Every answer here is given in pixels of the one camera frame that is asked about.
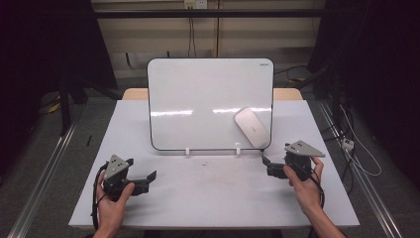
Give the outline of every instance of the white cable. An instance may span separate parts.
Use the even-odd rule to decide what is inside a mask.
[[[368,154],[371,156],[371,158],[374,160],[374,162],[377,164],[377,167],[379,168],[379,172],[376,174],[370,173],[367,170],[365,170],[362,165],[359,162],[356,162],[355,159],[353,159],[353,157],[350,155],[349,151],[347,149],[344,149],[345,151],[348,152],[348,155],[350,157],[350,159],[355,163],[355,165],[357,167],[359,167],[359,169],[361,169],[365,174],[373,176],[373,177],[377,177],[380,176],[382,174],[382,168],[380,167],[380,164],[377,162],[376,158],[374,157],[374,155],[371,154],[371,152],[365,147],[365,145],[361,142],[361,140],[359,140],[358,136],[356,135],[355,131],[353,130],[353,127],[350,123],[349,118],[347,117],[346,111],[344,110],[343,106],[340,105],[340,108],[342,109],[344,116],[346,117],[347,123],[349,123],[349,128],[352,131],[353,135],[355,136],[356,140],[358,140],[358,142],[361,144],[361,146],[368,152]]]

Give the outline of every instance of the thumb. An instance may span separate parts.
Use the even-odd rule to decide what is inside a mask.
[[[131,194],[133,193],[134,188],[135,188],[135,185],[132,182],[127,184],[126,187],[124,187],[124,190],[121,193],[121,196],[120,196],[120,199],[118,199],[118,202],[123,202],[125,204],[127,200],[130,198]]]
[[[293,186],[302,184],[302,181],[299,179],[296,172],[290,166],[284,165],[283,170],[286,176],[290,179]]]

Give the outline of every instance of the finger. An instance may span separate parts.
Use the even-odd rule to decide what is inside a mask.
[[[124,187],[123,192],[121,193],[120,199],[118,199],[118,203],[126,204],[127,200],[130,198],[131,194],[133,193],[133,190],[135,188],[135,185],[130,182],[129,184]]]
[[[321,179],[322,170],[324,169],[324,164],[317,157],[312,157],[311,160],[315,164],[314,172]]]
[[[104,180],[105,171],[102,171],[99,175],[98,183],[96,184],[96,197],[99,199],[103,195],[105,195],[105,191],[102,188],[102,182]]]
[[[284,166],[283,170],[286,176],[289,178],[289,184],[291,183],[294,187],[302,186],[302,181],[290,166]]]

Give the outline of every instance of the electrical outlet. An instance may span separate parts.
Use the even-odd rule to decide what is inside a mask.
[[[185,9],[195,9],[195,0],[184,0]]]
[[[347,139],[346,137],[343,138],[342,141],[342,148],[348,151],[351,151],[355,147],[355,142]]]
[[[195,9],[207,9],[207,0],[195,0]]]

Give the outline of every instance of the hand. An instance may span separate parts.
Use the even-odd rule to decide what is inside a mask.
[[[105,172],[99,176],[98,183],[96,184],[96,197],[100,199],[105,195],[102,188],[102,181],[104,180]],[[98,204],[99,210],[99,228],[93,237],[115,237],[120,230],[124,220],[124,212],[127,200],[133,193],[135,185],[128,184],[118,201],[114,202],[108,195],[105,195]]]
[[[315,176],[314,173],[312,173],[311,176],[320,182],[324,164],[316,157],[311,159],[315,164],[314,172],[316,174]],[[311,209],[320,208],[320,191],[315,182],[313,182],[310,178],[305,181],[301,181],[296,175],[296,172],[290,166],[284,166],[283,169],[284,173],[289,178],[289,184],[294,187],[294,192],[302,212],[307,215]]]

